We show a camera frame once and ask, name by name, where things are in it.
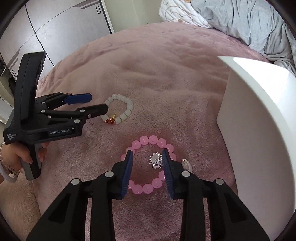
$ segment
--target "gray blanket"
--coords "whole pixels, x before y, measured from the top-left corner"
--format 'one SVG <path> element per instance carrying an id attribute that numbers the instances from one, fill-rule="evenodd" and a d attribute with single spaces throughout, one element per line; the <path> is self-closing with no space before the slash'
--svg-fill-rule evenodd
<path id="1" fill-rule="evenodd" d="M 296 75 L 296 40 L 266 0 L 191 0 L 191 4 L 212 27 Z"/>

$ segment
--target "white curved container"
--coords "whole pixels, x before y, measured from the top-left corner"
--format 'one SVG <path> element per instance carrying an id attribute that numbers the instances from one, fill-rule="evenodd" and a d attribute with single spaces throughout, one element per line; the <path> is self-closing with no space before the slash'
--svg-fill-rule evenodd
<path id="1" fill-rule="evenodd" d="M 296 78 L 273 64 L 219 58 L 231 71 L 217 124 L 239 198 L 273 241 L 295 211 Z"/>

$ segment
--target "black handle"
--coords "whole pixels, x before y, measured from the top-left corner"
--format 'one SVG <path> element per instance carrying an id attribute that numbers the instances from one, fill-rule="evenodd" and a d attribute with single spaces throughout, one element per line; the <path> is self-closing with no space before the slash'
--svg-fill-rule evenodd
<path id="1" fill-rule="evenodd" d="M 38 157 L 38 151 L 41 148 L 41 144 L 36 144 L 36 145 L 28 145 L 26 143 L 22 143 L 22 144 L 29 149 L 30 156 L 33 160 L 32 164 L 21 160 L 22 167 L 24 168 L 24 171 L 25 171 L 26 179 L 29 181 L 32 181 L 38 178 L 41 174 L 41 162 Z"/>

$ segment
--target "beige fur fabric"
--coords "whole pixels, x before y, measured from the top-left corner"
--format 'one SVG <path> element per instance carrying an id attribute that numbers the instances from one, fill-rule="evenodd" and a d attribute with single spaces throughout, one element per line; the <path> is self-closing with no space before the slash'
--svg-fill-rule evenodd
<path id="1" fill-rule="evenodd" d="M 0 184 L 0 211 L 14 233 L 25 241 L 40 219 L 32 182 L 20 173 L 16 183 Z"/>

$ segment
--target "human hand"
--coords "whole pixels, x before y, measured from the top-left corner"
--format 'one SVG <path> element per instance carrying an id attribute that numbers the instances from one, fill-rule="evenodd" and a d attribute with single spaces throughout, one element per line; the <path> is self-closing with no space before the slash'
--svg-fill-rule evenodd
<path id="1" fill-rule="evenodd" d="M 42 148 L 38 152 L 38 157 L 41 162 L 45 160 L 47 154 L 47 147 L 49 142 L 42 143 Z M 2 146 L 2 161 L 12 167 L 14 170 L 19 171 L 22 169 L 22 163 L 20 159 L 24 162 L 32 163 L 32 158 L 30 156 L 29 149 L 19 142 L 15 142 L 9 145 Z"/>

